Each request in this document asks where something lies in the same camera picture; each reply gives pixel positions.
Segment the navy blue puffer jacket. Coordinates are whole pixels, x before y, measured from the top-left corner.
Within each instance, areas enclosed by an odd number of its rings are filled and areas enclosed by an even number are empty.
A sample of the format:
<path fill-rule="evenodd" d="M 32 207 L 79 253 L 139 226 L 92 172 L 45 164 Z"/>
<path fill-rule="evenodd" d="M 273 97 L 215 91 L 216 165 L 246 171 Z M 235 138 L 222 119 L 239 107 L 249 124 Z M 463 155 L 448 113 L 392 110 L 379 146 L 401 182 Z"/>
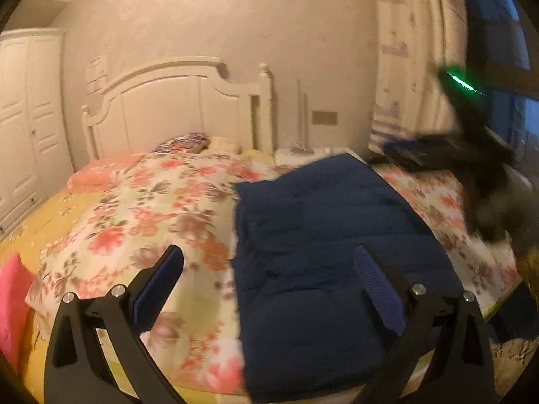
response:
<path fill-rule="evenodd" d="M 462 282 L 426 223 L 385 180 L 342 154 L 236 186 L 234 270 L 246 391 L 280 402 L 356 386 L 395 334 L 354 268 L 365 246 L 439 295 Z"/>

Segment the pink cushion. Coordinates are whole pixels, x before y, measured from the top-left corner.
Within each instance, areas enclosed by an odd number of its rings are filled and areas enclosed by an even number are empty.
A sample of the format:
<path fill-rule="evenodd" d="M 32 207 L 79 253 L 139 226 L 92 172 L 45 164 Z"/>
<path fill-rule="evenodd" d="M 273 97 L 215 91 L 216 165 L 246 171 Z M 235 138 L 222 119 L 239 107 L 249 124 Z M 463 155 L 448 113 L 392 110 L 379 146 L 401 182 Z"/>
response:
<path fill-rule="evenodd" d="M 34 278 L 35 275 L 22 263 L 19 252 L 12 252 L 1 265 L 1 353 L 15 373 L 18 373 L 21 345 L 30 309 L 25 299 Z"/>

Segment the yellow bed sheet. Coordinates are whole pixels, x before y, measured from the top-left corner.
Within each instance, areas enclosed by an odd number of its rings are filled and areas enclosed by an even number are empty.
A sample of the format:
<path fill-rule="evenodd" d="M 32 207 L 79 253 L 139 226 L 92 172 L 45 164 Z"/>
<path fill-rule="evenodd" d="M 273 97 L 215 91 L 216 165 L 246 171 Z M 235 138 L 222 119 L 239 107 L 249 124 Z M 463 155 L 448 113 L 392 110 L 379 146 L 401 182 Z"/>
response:
<path fill-rule="evenodd" d="M 42 203 L 1 240 L 1 261 L 18 252 L 23 265 L 36 274 L 47 250 L 100 198 L 99 192 L 61 191 Z M 30 310 L 19 351 L 18 374 L 23 385 L 40 403 L 44 401 L 44 373 L 47 342 L 40 337 L 35 312 Z"/>

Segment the window glass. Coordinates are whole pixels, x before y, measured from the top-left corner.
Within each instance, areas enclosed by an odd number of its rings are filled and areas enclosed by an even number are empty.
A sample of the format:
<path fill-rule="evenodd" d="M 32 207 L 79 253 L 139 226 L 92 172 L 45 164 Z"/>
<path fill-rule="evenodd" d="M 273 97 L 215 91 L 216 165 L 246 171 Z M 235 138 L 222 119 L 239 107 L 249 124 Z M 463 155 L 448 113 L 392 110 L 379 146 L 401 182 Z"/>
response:
<path fill-rule="evenodd" d="M 490 98 L 490 128 L 522 169 L 538 166 L 538 32 L 518 0 L 465 0 L 467 69 Z"/>

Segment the pink pillow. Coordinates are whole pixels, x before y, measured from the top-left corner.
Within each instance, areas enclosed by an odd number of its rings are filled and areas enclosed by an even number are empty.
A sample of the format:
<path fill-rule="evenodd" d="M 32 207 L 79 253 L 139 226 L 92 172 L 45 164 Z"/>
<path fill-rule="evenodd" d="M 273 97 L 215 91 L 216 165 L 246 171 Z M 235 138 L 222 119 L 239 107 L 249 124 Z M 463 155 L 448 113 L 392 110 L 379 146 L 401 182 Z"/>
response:
<path fill-rule="evenodd" d="M 68 179 L 66 190 L 76 193 L 109 190 L 116 186 L 143 156 L 142 153 L 135 153 L 91 160 Z"/>

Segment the floral bed quilt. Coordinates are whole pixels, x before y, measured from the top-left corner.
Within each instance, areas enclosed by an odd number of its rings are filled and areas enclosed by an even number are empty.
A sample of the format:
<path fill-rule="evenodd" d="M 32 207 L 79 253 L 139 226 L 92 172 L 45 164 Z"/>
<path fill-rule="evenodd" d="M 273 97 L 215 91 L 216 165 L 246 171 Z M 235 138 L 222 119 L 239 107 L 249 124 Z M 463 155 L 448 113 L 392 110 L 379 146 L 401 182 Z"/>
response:
<path fill-rule="evenodd" d="M 236 293 L 230 266 L 236 251 L 234 187 L 273 180 L 286 168 L 230 154 L 147 154 L 122 170 L 101 194 L 75 190 L 45 205 L 71 203 L 75 220 L 46 226 L 40 269 L 27 293 L 42 336 L 48 337 L 61 296 L 104 295 L 152 266 L 170 244 L 186 257 L 173 290 L 142 341 L 166 377 L 198 402 L 242 394 Z"/>

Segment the white wardrobe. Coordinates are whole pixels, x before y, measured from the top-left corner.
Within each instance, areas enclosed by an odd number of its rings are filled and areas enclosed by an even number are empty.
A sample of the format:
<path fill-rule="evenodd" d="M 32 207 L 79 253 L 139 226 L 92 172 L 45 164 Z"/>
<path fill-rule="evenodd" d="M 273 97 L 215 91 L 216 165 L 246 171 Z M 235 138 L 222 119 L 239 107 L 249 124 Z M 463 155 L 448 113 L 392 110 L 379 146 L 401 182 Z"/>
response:
<path fill-rule="evenodd" d="M 1 237 L 74 173 L 62 110 L 64 35 L 1 33 Z"/>

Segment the striped nautical curtain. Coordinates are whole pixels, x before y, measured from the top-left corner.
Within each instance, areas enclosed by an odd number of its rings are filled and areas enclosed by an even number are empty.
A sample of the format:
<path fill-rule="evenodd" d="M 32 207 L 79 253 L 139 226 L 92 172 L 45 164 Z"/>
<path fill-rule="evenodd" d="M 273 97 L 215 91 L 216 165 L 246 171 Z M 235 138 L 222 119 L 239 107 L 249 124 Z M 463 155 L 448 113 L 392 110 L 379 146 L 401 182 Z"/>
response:
<path fill-rule="evenodd" d="M 455 128 L 438 69 L 463 67 L 468 41 L 465 0 L 376 0 L 376 97 L 368 149 Z"/>

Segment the thin white floor lamp pole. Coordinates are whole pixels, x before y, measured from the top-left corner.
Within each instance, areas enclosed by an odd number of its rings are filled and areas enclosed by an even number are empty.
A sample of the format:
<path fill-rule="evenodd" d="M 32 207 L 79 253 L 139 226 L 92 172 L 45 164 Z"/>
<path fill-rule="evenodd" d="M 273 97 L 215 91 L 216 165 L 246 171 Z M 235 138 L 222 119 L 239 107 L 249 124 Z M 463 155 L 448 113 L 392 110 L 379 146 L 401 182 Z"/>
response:
<path fill-rule="evenodd" d="M 306 96 L 303 92 L 302 82 L 299 77 L 296 77 L 297 88 L 297 129 L 296 137 L 291 153 L 295 156 L 309 156 L 312 155 L 313 149 L 308 145 L 308 119 L 306 112 Z"/>

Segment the dark patterned pillow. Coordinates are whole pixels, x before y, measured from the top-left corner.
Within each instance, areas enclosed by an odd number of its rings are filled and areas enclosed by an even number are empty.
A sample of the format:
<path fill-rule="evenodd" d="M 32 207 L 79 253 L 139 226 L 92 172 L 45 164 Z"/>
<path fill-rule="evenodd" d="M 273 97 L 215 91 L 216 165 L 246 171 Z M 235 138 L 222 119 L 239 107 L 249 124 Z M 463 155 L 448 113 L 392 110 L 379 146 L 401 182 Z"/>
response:
<path fill-rule="evenodd" d="M 209 143 L 210 138 L 207 134 L 204 132 L 193 132 L 162 142 L 153 149 L 153 153 L 200 153 Z"/>

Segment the cream yellow pillow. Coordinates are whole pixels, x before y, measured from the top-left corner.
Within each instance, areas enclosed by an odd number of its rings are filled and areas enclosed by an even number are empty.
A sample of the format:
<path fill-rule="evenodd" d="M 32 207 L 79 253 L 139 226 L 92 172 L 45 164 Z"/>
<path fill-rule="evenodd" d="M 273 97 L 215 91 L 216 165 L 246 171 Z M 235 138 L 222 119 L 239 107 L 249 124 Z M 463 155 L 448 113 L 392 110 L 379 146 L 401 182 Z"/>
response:
<path fill-rule="evenodd" d="M 212 136 L 205 149 L 216 154 L 240 154 L 240 145 L 228 138 Z"/>

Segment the white wooden headboard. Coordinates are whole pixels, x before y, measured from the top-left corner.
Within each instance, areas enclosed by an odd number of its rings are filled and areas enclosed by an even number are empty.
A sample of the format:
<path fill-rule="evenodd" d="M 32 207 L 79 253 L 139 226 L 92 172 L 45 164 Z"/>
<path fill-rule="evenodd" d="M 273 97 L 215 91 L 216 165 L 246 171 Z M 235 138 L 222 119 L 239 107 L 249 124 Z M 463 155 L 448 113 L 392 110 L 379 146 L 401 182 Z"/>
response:
<path fill-rule="evenodd" d="M 273 79 L 260 64 L 255 82 L 225 80 L 217 57 L 160 59 L 116 77 L 104 87 L 101 109 L 82 108 L 88 156 L 149 152 L 190 132 L 225 137 L 240 149 L 274 151 Z"/>

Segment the wall socket plate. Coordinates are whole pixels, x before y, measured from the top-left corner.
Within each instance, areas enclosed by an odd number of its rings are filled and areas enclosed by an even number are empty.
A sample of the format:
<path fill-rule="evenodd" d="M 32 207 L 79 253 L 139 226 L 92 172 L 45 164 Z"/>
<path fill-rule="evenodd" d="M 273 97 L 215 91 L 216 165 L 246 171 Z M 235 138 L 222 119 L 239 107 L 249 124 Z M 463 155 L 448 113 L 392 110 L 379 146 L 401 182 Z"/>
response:
<path fill-rule="evenodd" d="M 312 125 L 316 126 L 336 126 L 338 124 L 338 113 L 335 111 L 313 110 Z"/>

